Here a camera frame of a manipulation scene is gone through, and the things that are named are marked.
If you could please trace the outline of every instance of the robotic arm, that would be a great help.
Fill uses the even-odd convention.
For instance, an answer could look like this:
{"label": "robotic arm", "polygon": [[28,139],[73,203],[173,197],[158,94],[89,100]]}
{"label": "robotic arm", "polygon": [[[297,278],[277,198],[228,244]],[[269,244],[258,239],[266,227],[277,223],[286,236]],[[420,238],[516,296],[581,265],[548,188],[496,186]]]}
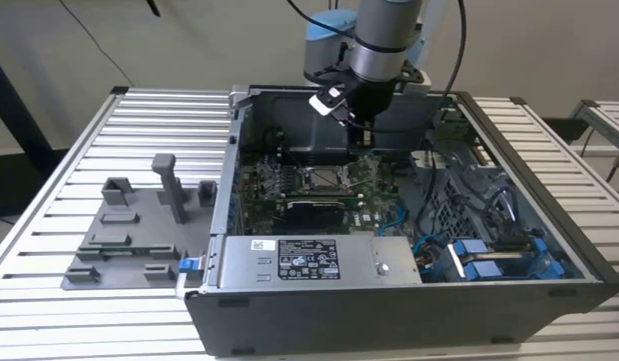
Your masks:
{"label": "robotic arm", "polygon": [[348,125],[348,142],[373,146],[375,116],[391,103],[397,82],[417,82],[407,60],[421,0],[361,0],[349,68],[322,84],[309,104]]}

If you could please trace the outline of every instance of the blue cable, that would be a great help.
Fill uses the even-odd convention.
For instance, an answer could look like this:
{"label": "blue cable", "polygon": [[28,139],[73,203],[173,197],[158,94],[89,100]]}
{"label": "blue cable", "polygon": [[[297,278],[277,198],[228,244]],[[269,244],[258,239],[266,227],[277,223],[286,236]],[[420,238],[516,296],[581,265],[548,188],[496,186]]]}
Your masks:
{"label": "blue cable", "polygon": [[416,242],[416,245],[413,246],[412,248],[412,253],[413,255],[419,254],[419,249],[420,249],[420,245],[423,244],[423,242],[429,239],[429,238],[435,238],[437,237],[439,235],[424,235],[423,237],[420,237],[419,241]]}
{"label": "blue cable", "polygon": [[397,226],[405,220],[405,212],[403,210],[403,207],[400,207],[399,205],[396,206],[396,214],[399,215],[397,220],[389,222],[388,224],[380,227],[379,235],[385,235],[385,229]]}

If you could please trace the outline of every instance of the metal frame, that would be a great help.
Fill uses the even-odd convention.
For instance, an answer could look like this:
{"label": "metal frame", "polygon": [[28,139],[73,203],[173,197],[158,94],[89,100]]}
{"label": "metal frame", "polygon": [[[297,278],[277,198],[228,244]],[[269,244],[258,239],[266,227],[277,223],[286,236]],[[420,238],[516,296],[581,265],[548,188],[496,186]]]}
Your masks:
{"label": "metal frame", "polygon": [[[217,94],[186,90],[130,89],[130,93],[153,93],[164,97],[153,110],[157,118],[200,120],[201,115],[178,117],[177,111],[200,110],[190,105],[169,107],[164,102],[188,102],[192,95]],[[61,273],[81,242],[86,224],[98,207],[98,179],[90,182],[78,165],[84,159],[120,159],[109,162],[109,171],[120,164],[146,159],[152,152],[173,149],[190,162],[176,173],[188,175],[200,159],[214,157],[220,147],[204,147],[185,142],[185,134],[204,126],[172,123],[164,128],[178,129],[170,135],[133,135],[153,138],[153,142],[94,142],[109,138],[100,129],[110,110],[124,96],[110,96],[86,131],[80,136],[66,158],[54,171],[28,207],[17,225],[0,246],[0,359],[64,358],[116,359],[125,361],[169,359],[210,360],[204,354],[184,303],[172,290],[62,291]],[[539,181],[556,199],[568,216],[593,243],[597,251],[619,273],[619,199],[601,185],[592,169],[579,162],[576,154],[547,129],[525,106],[509,99],[475,99],[491,123],[508,141]],[[146,123],[128,124],[146,129]],[[543,141],[521,141],[521,136],[537,135]],[[596,312],[560,317],[532,338],[517,345],[479,347],[437,347],[419,350],[392,350],[365,353],[310,354],[282,356],[286,360],[387,360],[387,359],[551,359],[585,360],[605,357],[619,359],[619,295],[604,302]]]}
{"label": "metal frame", "polygon": [[584,120],[619,149],[619,102],[583,100],[571,117]]}
{"label": "metal frame", "polygon": [[18,97],[10,80],[0,66],[0,118],[18,143],[32,166],[42,179],[48,179],[58,163],[57,156],[37,123]]}

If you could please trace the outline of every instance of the black pole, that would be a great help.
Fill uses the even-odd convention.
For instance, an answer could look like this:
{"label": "black pole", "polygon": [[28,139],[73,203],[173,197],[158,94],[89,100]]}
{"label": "black pole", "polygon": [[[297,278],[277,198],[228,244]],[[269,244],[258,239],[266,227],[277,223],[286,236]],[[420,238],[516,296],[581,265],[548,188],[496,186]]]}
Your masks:
{"label": "black pole", "polygon": [[46,179],[57,166],[57,158],[38,130],[30,112],[0,66],[0,118],[18,143],[28,160]]}

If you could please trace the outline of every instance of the blue clip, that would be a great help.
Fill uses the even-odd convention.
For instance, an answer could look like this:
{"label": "blue clip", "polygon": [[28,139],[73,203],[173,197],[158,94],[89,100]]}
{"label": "blue clip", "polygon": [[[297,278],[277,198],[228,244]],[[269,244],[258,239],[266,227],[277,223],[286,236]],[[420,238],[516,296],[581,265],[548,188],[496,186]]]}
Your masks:
{"label": "blue clip", "polygon": [[177,268],[180,273],[193,273],[200,270],[200,259],[198,258],[184,258],[180,260],[180,267]]}

